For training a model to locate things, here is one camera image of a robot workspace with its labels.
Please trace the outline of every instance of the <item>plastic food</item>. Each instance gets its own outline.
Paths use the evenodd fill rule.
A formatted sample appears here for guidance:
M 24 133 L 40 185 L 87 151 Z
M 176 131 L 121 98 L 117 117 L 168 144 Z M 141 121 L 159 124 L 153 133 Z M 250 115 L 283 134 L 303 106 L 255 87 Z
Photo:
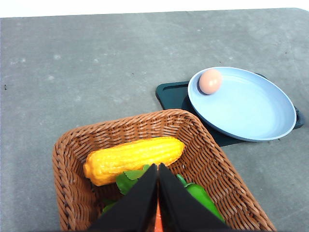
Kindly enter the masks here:
M 84 173 L 97 186 L 110 184 L 128 170 L 140 170 L 143 165 L 175 162 L 183 153 L 184 143 L 173 137 L 137 140 L 91 152 L 84 164 Z
M 157 206 L 156 206 L 156 214 L 155 214 L 155 222 L 154 222 L 154 232 L 163 232 L 163 225 L 162 225 L 162 217 L 161 217 L 159 198 L 157 200 Z
M 201 75 L 198 85 L 203 93 L 213 94 L 220 88 L 221 83 L 221 73 L 216 69 L 209 69 Z
M 183 186 L 188 190 L 188 192 L 193 196 L 198 202 L 200 202 L 205 208 L 216 215 L 222 222 L 225 222 L 215 204 L 211 200 L 210 196 L 207 194 L 205 189 L 201 185 L 195 183 L 187 183 L 183 176 L 180 174 L 176 175 Z

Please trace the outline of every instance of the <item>toy vegetable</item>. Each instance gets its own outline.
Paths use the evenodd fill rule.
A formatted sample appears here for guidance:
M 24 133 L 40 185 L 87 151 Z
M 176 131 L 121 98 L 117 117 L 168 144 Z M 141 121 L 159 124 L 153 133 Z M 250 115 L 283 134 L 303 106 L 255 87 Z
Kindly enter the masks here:
M 156 137 L 120 144 L 91 152 L 84 164 L 84 173 L 97 186 L 110 184 L 128 170 L 138 170 L 147 163 L 166 166 L 183 153 L 184 143 L 173 137 Z
M 180 175 L 176 175 L 177 178 L 181 181 L 183 186 L 188 190 L 188 192 L 193 196 L 198 202 L 200 202 L 205 208 L 211 211 L 214 215 L 216 215 L 222 222 L 224 222 L 223 217 L 217 210 L 210 196 L 204 190 L 201 185 L 197 185 L 195 183 L 187 183 L 185 179 Z

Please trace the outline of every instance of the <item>orange object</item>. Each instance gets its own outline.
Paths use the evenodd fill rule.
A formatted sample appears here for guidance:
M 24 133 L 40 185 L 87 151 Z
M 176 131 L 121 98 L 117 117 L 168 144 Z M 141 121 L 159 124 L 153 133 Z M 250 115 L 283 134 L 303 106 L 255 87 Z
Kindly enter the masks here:
M 205 71 L 199 79 L 199 88 L 203 93 L 213 94 L 216 92 L 222 83 L 221 73 L 216 69 Z
M 163 226 L 162 226 L 162 218 L 161 218 L 161 210 L 160 210 L 160 204 L 159 199 L 156 206 L 156 214 L 155 214 L 155 223 L 154 223 L 154 232 L 163 232 Z

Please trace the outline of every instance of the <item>plate rim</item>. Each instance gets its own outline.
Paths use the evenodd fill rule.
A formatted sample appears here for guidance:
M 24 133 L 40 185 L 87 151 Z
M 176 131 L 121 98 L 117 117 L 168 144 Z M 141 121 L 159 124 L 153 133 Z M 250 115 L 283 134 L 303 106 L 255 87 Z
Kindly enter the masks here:
M 292 109 L 293 109 L 293 112 L 294 112 L 294 122 L 293 122 L 292 126 L 290 127 L 290 129 L 289 129 L 288 131 L 286 131 L 285 133 L 282 133 L 282 134 L 280 134 L 280 135 L 278 135 L 278 136 L 275 136 L 275 137 L 267 137 L 267 138 L 241 137 L 241 136 L 239 136 L 239 135 L 235 135 L 235 134 L 232 134 L 232 133 L 230 133 L 230 132 L 227 132 L 227 131 L 225 131 L 225 130 L 223 130 L 223 129 L 220 129 L 219 127 L 213 125 L 213 124 L 210 123 L 207 119 L 205 119 L 204 116 L 202 116 L 202 115 L 198 112 L 198 110 L 195 108 L 195 106 L 193 105 L 193 103 L 192 103 L 192 101 L 191 101 L 192 96 L 191 96 L 190 87 L 191 87 L 191 85 L 192 85 L 192 81 L 194 80 L 194 78 L 196 78 L 198 75 L 200 75 L 200 73 L 203 73 L 203 72 L 205 72 L 206 70 L 209 70 L 209 69 L 216 69 L 216 68 L 226 68 L 226 69 L 241 70 L 241 71 L 245 71 L 245 72 L 247 72 L 247 73 L 251 73 L 251 74 L 253 74 L 253 75 L 255 75 L 255 76 L 259 77 L 259 78 L 263 78 L 263 77 L 259 76 L 258 74 L 254 73 L 254 72 L 251 72 L 251 71 L 249 71 L 249 70 L 240 69 L 240 68 L 235 68 L 235 67 L 229 67 L 229 66 L 216 66 L 216 67 L 210 67 L 210 68 L 206 68 L 206 69 L 200 70 L 200 71 L 198 71 L 197 73 L 195 73 L 195 74 L 191 77 L 191 79 L 190 79 L 190 81 L 189 81 L 189 84 L 188 84 L 188 96 L 189 96 L 190 102 L 191 102 L 191 104 L 192 104 L 194 110 L 196 111 L 196 113 L 197 113 L 207 124 L 209 124 L 211 127 L 215 128 L 216 130 L 220 131 L 221 133 L 227 134 L 227 135 L 229 135 L 229 136 L 231 136 L 231 137 L 234 137 L 234 138 L 237 138 L 237 139 L 241 139 L 241 140 L 244 140 L 244 141 L 250 141 L 250 142 L 260 142 L 260 141 L 269 141 L 269 140 L 279 139 L 279 138 L 282 138 L 282 137 L 284 137 L 285 135 L 289 134 L 289 133 L 293 130 L 293 128 L 294 128 L 294 126 L 295 126 L 295 124 L 296 124 L 296 110 L 295 110 L 295 108 L 294 108 L 294 105 L 293 105 L 292 101 L 290 100 L 290 98 L 285 94 L 285 92 L 284 92 L 281 88 L 279 88 L 277 85 L 275 85 L 274 83 L 272 83 L 271 81 L 269 81 L 268 79 L 265 79 L 265 78 L 263 78 L 263 79 L 266 80 L 266 81 L 268 81 L 269 84 L 271 84 L 271 85 L 273 85 L 274 87 L 276 87 L 276 88 L 287 98 L 287 100 L 289 101 L 289 103 L 290 103 L 291 106 L 292 106 Z

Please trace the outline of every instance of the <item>green pepper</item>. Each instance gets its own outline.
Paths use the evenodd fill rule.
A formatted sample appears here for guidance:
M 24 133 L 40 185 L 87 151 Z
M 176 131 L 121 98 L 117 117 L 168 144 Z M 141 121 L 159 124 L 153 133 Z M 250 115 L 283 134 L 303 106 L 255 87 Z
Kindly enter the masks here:
M 204 190 L 201 185 L 197 185 L 195 183 L 187 184 L 184 178 L 178 174 L 177 178 L 181 181 L 184 187 L 188 190 L 188 192 L 193 196 L 198 202 L 200 202 L 205 208 L 211 211 L 214 215 L 216 215 L 222 222 L 224 222 L 223 217 L 217 210 L 215 204 L 211 200 L 210 196 Z

